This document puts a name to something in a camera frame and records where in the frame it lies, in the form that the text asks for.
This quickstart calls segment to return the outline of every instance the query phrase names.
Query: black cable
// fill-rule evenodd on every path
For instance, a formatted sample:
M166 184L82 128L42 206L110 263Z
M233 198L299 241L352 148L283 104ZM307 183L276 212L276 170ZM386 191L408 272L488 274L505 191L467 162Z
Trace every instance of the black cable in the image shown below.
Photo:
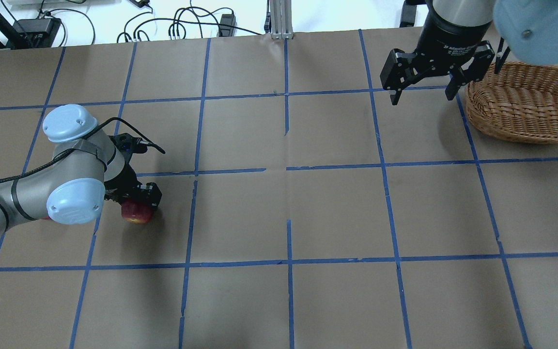
M75 10L75 9L53 9L53 10L45 11L45 15L46 15L46 16L50 16L50 15L53 13L53 11L72 11L72 12L74 12L74 13L80 13L80 14L84 15L85 18L87 18L87 20L89 21L90 26L92 27L92 33L93 33L93 35L92 35L92 42L91 42L90 45L93 45L93 44L96 42L96 28L93 26L93 22L92 22L92 20L87 16L87 14L82 13L81 11L77 11L77 10Z
M153 21L155 21L155 20L173 20L173 18L164 18L164 17L161 17L161 18L152 18L152 19L148 19L148 20L142 22L141 24L139 24L139 26L137 26L137 28L135 28L135 30L133 31L133 34L136 33L136 32L139 30L139 28L140 28L141 26L143 26L144 24L149 23L149 22L153 22ZM178 22L187 23L187 24L197 24L197 22L188 22L187 20L179 20ZM206 26L216 26L216 25L217 25L216 23L204 23L204 22L202 22L201 24L206 25ZM260 33L254 32L254 31L250 31L249 29L244 29L244 28L237 27L237 26L230 26L229 24L221 24L220 26L222 26L222 27L228 27L228 28L234 28L234 29L239 29L239 30L241 30L241 31L245 31L245 32L248 32L248 33L251 33L251 34L255 34L255 35L262 35L262 34L260 34Z
M194 6L193 6L193 0L188 0L188 5L189 5L190 7L194 7ZM214 13L217 13L217 12L219 12L219 11L221 11L221 10L230 10L230 11L232 12L232 14L234 14L234 10L231 9L231 8L229 8L229 7L220 7L220 8L218 8L218 9L215 9L215 10L212 11L211 13L214 14ZM207 17L207 16L209 16L209 15L204 14L203 16L202 16L202 15L198 15L198 16L199 16L199 17Z
M200 28L200 37L203 38L203 31L202 31L202 25L201 25L201 20L199 18L199 16L197 16L197 14L195 13L195 11L193 11L192 9L188 8L188 7L180 7L179 9L177 9L177 11L175 11L175 14L173 14L173 24L175 24L176 22L176 16L178 17L177 20L180 20L180 18L182 17L182 14L184 13L184 11L189 11L193 14L193 16L195 16L195 19L197 20L197 24L199 25ZM173 34L173 36L180 36L180 27L173 27L175 28L175 34Z
M161 148L159 145L157 145L155 142L151 141L148 139L148 137L146 137L143 133L141 133L137 128L135 128L134 126L132 126L131 124L129 124L126 120L121 119L119 117L111 117L110 119L108 119L107 121L103 122L102 124L98 125L96 128L94 128L93 130L91 130L91 132L87 133L86 135L84 135L83 137L81 137L81 139L88 139L89 137L93 136L94 134L96 134L96 132L98 132L99 130L102 130L102 128L104 128L104 126L106 126L107 124L110 124L113 121L120 121L121 123L123 123L124 125L128 126L131 130L133 130L135 133L137 133L140 137L142 137L144 140L146 140L149 144L148 146L152 146L153 148L156 148L159 152L161 152L162 154L165 153L165 150L163 148ZM68 157L68 155L72 154L75 150L77 149L67 149L64 150L63 152L61 152L59 155L57 155L56 157L53 158L53 160L49 161L48 163L45 163L44 165L36 168L35 170L31 170L29 172L26 172L24 174L19 174L17 176L12 176L12 177L7 177L7 178L2 178L0 179L0 184L1 183L6 183L9 181L16 181L18 179L23 179L26 177L29 177L35 173L38 173L42 170L46 170L46 168L49 168L53 165L55 165L56 163L58 163L59 161L62 161L63 159L65 159L66 157Z
M148 33L146 33L145 31L137 31L137 40L141 41L141 33L143 33L146 36L146 40L150 41L150 37L148 36Z
M133 38L130 36L129 33L124 33L124 32L122 32L122 33L120 33L120 34L118 35L117 39L115 40L115 42L116 42L117 44L120 43L120 37L121 37L122 35L124 35L124 39L126 40L126 42L128 42L129 40L130 40L130 41L133 41Z
M64 41L66 40L66 26L64 26L64 22L62 22L62 19L59 18L59 17L55 17L55 16L53 16L53 15L50 15L50 14L49 14L49 15L44 14L44 17L51 17L51 18L55 18L55 19L59 19L59 20L60 20L60 24L62 25L62 28L64 28L64 37L62 38L62 41L60 42L60 44L59 44L58 47L64 46Z
M6 11L10 14L10 16L12 17L12 19L14 20L14 22L16 22L18 24L18 27L23 31L23 33L25 34L25 41L27 41L27 43L29 44L29 46L31 46L31 48L35 48L35 46L33 46L33 43L31 41L29 41L29 34L27 33L27 31L25 30L25 28L18 22L17 18L14 17L14 15L10 12L10 9L7 8L6 4L4 4L4 0L0 0L1 5L4 7L4 9L6 9Z
M178 22L176 25L177 26L182 26L182 31L183 31L182 38L186 38L186 27L184 26L184 24ZM169 28L167 29L167 33L169 34L170 39L175 39L176 38L175 31L173 31L173 24L171 24L171 26L169 26Z
M144 14L153 14L153 12L154 12L154 9L152 9L152 12L146 11L146 12L144 12L144 13L137 14L137 15L133 16L133 18L129 19L129 20L126 22L126 24L124 24L124 31L122 32L122 33L124 33L124 41L126 41L126 42L128 42L128 40L133 41L133 38L131 38L130 35L126 32L126 27L128 27L128 25L130 24L130 22L131 22L133 19L135 19L135 18L137 18L137 17L139 17L139 16L143 16Z

